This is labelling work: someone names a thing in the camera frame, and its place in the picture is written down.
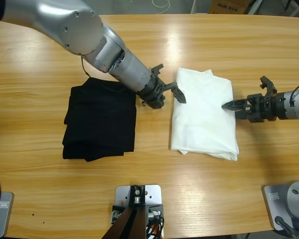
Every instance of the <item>white folded cloth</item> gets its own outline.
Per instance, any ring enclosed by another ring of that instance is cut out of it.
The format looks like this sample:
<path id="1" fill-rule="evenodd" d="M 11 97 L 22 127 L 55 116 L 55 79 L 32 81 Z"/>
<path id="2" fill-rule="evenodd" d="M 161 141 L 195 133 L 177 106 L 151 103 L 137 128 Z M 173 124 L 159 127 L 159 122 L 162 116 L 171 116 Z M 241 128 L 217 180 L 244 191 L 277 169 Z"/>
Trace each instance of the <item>white folded cloth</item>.
<path id="1" fill-rule="evenodd" d="M 171 150 L 237 161 L 235 113 L 221 108 L 233 100 L 231 81 L 214 76 L 211 70 L 179 68 L 176 82 L 186 104 L 174 101 Z"/>

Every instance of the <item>black folded cloth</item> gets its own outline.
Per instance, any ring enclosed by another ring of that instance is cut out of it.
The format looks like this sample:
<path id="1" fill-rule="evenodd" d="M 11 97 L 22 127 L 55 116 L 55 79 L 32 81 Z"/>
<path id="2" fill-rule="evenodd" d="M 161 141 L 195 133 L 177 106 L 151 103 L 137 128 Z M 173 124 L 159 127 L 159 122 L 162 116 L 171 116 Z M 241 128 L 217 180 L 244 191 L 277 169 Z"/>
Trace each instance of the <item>black folded cloth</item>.
<path id="1" fill-rule="evenodd" d="M 133 152 L 135 98 L 120 82 L 89 78 L 73 87 L 64 119 L 63 158 L 89 162 Z"/>

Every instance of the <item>white cable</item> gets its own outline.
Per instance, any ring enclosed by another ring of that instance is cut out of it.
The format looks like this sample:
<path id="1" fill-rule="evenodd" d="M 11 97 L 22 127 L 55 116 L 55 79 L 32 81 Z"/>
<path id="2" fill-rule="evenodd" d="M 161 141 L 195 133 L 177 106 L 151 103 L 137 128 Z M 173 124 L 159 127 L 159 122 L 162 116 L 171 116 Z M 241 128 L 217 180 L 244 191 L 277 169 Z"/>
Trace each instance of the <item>white cable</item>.
<path id="1" fill-rule="evenodd" d="M 170 1 L 169 1 L 169 0 L 166 0 L 166 1 L 167 1 L 167 3 L 166 3 L 164 6 L 157 6 L 157 5 L 154 3 L 154 0 L 151 0 L 151 3 L 152 3 L 155 7 L 157 7 L 157 8 L 163 8 L 163 7 L 168 6 L 166 10 L 164 10 L 164 11 L 158 13 L 158 14 L 162 14 L 162 13 L 167 12 L 167 11 L 169 10 L 169 8 L 170 8 Z"/>

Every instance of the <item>wooden table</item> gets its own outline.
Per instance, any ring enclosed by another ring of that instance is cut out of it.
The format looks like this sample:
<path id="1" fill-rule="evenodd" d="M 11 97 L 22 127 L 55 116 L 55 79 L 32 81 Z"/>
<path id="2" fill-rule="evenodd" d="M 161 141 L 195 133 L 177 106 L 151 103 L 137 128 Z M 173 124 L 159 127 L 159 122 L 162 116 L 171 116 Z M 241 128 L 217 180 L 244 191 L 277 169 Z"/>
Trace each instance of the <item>wooden table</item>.
<path id="1" fill-rule="evenodd" d="M 299 18 L 250 15 L 107 15 L 102 20 L 161 78 L 212 69 L 236 98 L 299 84 Z M 87 67 L 94 77 L 112 80 Z M 0 22 L 0 181 L 14 192 L 7 236 L 101 238 L 115 188 L 159 184 L 165 238 L 270 230 L 261 187 L 299 180 L 299 120 L 237 122 L 237 162 L 169 150 L 172 97 L 160 110 L 137 99 L 135 151 L 62 159 L 70 89 L 87 79 L 80 58 L 46 36 Z"/>

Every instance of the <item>robotic arm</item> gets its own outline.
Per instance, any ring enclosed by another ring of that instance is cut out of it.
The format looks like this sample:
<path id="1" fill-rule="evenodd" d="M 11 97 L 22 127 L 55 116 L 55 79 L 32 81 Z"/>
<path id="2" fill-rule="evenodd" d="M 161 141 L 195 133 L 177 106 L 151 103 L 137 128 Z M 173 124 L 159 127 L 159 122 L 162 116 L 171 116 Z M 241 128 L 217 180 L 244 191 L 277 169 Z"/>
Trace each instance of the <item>robotic arm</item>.
<path id="1" fill-rule="evenodd" d="M 223 109 L 235 111 L 235 117 L 249 120 L 251 123 L 299 119 L 299 86 L 293 91 L 277 93 L 273 82 L 267 77 L 260 78 L 262 89 L 267 88 L 265 96 L 262 94 L 249 95 L 246 99 L 227 102 Z"/>
<path id="2" fill-rule="evenodd" d="M 154 109 L 164 105 L 163 92 L 167 90 L 180 103 L 186 103 L 176 82 L 166 85 L 158 77 L 163 65 L 147 68 L 82 0 L 0 0 L 0 21 L 47 35 L 99 71 L 115 77 Z"/>

